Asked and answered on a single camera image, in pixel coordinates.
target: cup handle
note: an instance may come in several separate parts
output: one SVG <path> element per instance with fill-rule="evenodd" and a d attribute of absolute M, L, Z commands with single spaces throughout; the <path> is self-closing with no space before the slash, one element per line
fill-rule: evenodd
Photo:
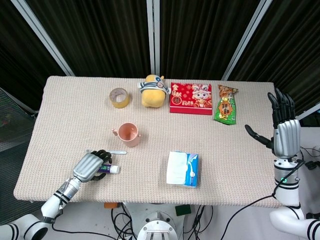
<path fill-rule="evenodd" d="M 118 136 L 118 133 L 116 130 L 112 129 L 112 133 L 113 133 L 113 135 Z"/>

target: red calendar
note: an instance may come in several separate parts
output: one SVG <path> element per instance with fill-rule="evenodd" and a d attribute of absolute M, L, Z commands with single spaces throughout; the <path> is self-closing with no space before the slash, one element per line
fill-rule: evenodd
<path fill-rule="evenodd" d="M 170 113 L 212 115 L 211 84 L 172 82 Z"/>

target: tape roll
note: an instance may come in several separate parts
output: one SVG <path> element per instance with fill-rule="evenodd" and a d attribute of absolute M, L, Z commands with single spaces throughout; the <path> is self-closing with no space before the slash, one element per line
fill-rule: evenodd
<path fill-rule="evenodd" d="M 129 104 L 129 95 L 123 88 L 115 88 L 109 94 L 112 105 L 117 109 L 122 109 Z"/>

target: green snack package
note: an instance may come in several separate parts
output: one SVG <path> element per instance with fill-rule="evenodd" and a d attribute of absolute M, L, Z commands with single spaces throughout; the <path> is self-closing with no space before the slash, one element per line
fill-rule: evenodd
<path fill-rule="evenodd" d="M 238 91 L 236 88 L 218 85 L 220 101 L 216 107 L 214 120 L 223 124 L 236 124 L 236 101 L 234 94 Z"/>

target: beige knitted tablecloth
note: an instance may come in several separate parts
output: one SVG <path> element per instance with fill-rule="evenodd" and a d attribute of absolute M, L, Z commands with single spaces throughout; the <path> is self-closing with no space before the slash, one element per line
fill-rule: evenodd
<path fill-rule="evenodd" d="M 73 175 L 73 168 L 91 150 L 125 150 L 113 155 L 119 174 L 83 183 L 72 201 L 246 205 L 270 195 L 274 156 L 251 138 L 244 125 L 270 138 L 272 109 L 267 82 L 175 80 L 212 84 L 213 112 L 219 101 L 218 84 L 239 89 L 235 94 L 236 125 L 214 121 L 211 115 L 169 113 L 168 96 L 161 108 L 141 105 L 137 78 L 51 76 L 23 167 L 14 189 L 19 200 L 47 200 Z M 125 108 L 114 108 L 109 93 L 124 88 L 131 96 Z M 135 123 L 141 142 L 126 147 L 111 129 Z M 185 188 L 166 184 L 170 151 L 199 154 L 199 184 Z M 274 199 L 256 206 L 276 207 Z"/>

